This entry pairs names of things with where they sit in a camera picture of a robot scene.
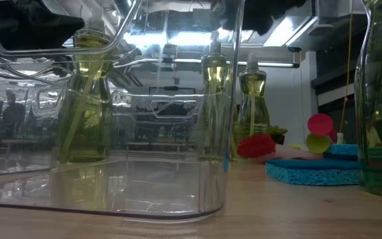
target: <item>red scrubber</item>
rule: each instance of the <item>red scrubber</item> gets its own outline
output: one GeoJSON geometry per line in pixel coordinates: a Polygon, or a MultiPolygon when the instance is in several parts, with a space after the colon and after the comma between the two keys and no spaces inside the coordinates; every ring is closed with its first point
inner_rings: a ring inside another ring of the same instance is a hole
{"type": "Polygon", "coordinates": [[[260,157],[275,152],[276,143],[269,134],[252,135],[239,142],[237,154],[242,157],[260,157]]]}

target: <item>white wall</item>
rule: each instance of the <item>white wall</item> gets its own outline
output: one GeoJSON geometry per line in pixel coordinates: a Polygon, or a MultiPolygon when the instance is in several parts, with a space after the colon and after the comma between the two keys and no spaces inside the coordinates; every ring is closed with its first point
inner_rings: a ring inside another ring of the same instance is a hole
{"type": "MultiPolygon", "coordinates": [[[[271,125],[288,129],[285,145],[304,144],[309,131],[307,121],[318,112],[317,98],[310,87],[310,81],[316,77],[315,52],[307,52],[300,68],[265,68],[267,85],[265,100],[271,125]]],[[[241,103],[239,86],[236,102],[241,103]]]]}

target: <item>wooden table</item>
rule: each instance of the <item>wooden table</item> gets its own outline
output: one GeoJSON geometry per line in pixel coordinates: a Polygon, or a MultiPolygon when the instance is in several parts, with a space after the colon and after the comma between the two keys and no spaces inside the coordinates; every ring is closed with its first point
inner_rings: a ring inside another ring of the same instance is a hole
{"type": "Polygon", "coordinates": [[[268,179],[262,165],[234,165],[226,207],[192,224],[143,224],[115,216],[0,208],[0,238],[382,238],[382,197],[358,186],[307,187],[268,179]]]}
{"type": "Polygon", "coordinates": [[[7,145],[7,151],[5,153],[6,160],[9,159],[12,144],[31,144],[34,147],[37,143],[38,141],[33,139],[0,139],[0,144],[7,145]]]}
{"type": "Polygon", "coordinates": [[[126,154],[128,154],[129,146],[172,146],[176,147],[176,152],[180,153],[181,147],[195,146],[195,143],[175,143],[175,142],[128,142],[126,145],[126,154]]]}

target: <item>plastic container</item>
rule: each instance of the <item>plastic container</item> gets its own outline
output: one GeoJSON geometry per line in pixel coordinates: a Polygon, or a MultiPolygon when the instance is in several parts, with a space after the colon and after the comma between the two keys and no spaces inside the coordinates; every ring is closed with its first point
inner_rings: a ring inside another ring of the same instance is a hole
{"type": "Polygon", "coordinates": [[[32,38],[0,21],[0,174],[18,173],[0,206],[171,222],[223,206],[243,1],[0,4],[32,38]]]}

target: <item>dish soap bottle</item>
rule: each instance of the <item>dish soap bottle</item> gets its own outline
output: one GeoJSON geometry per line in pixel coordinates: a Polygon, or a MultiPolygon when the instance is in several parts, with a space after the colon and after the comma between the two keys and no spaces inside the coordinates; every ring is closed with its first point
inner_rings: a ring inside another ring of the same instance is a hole
{"type": "MultiPolygon", "coordinates": [[[[75,48],[100,48],[109,43],[101,16],[93,16],[74,37],[75,48]]],[[[111,147],[112,105],[107,73],[111,55],[89,54],[74,57],[78,73],[68,82],[58,116],[59,162],[91,163],[107,159],[111,147]]]]}
{"type": "Polygon", "coordinates": [[[223,156],[226,145],[220,145],[226,137],[226,113],[230,101],[226,99],[225,85],[227,76],[226,57],[221,53],[219,33],[214,31],[211,35],[212,43],[210,52],[202,58],[203,72],[203,94],[204,104],[202,106],[201,129],[204,134],[205,156],[223,156]]]}
{"type": "Polygon", "coordinates": [[[254,54],[249,55],[247,70],[239,74],[243,103],[238,115],[239,141],[254,134],[266,133],[269,127],[269,113],[264,91],[266,72],[259,70],[254,54]]]}

